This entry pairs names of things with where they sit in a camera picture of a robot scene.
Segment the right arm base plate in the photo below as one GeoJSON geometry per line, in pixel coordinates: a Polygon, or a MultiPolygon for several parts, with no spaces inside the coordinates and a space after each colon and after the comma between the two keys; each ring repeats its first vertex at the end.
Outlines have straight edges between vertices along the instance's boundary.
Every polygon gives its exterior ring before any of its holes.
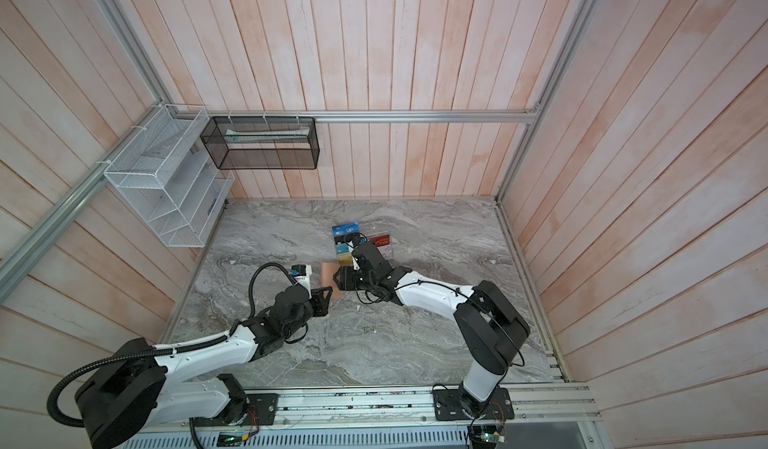
{"type": "Polygon", "coordinates": [[[431,391],[435,418],[438,421],[497,420],[515,418],[507,389],[497,386],[485,402],[478,402],[462,388],[435,387],[431,391]]]}

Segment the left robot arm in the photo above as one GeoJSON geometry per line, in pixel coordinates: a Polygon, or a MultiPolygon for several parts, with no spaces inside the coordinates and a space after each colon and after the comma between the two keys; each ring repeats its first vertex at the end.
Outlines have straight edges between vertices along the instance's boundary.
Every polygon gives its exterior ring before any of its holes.
{"type": "Polygon", "coordinates": [[[80,419],[94,448],[114,448],[147,425],[190,418],[238,422],[248,397],[232,375],[199,382],[198,376],[246,364],[299,341],[297,331],[328,312],[332,290],[295,284],[272,306],[231,329],[185,343],[151,346],[142,338],[113,356],[77,370],[80,419]]]}

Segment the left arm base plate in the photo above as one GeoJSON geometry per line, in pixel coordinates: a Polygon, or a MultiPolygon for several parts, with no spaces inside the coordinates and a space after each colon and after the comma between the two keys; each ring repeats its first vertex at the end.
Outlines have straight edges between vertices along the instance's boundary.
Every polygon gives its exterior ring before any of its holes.
{"type": "Polygon", "coordinates": [[[230,402],[214,418],[196,418],[201,427],[233,426],[237,428],[266,427],[274,424],[279,395],[277,393],[248,394],[244,399],[230,402]]]}

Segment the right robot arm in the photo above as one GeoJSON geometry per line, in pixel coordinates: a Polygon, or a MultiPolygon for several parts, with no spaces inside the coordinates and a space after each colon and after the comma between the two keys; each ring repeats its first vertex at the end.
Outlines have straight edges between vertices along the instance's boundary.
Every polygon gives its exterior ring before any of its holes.
{"type": "Polygon", "coordinates": [[[519,358],[518,365],[525,365],[522,348],[531,329],[524,317],[491,281],[457,285],[393,266],[359,232],[346,245],[353,263],[334,275],[340,290],[356,292],[364,304],[416,307],[456,323],[473,362],[457,389],[437,394],[452,397],[467,416],[481,416],[514,360],[519,358]]]}

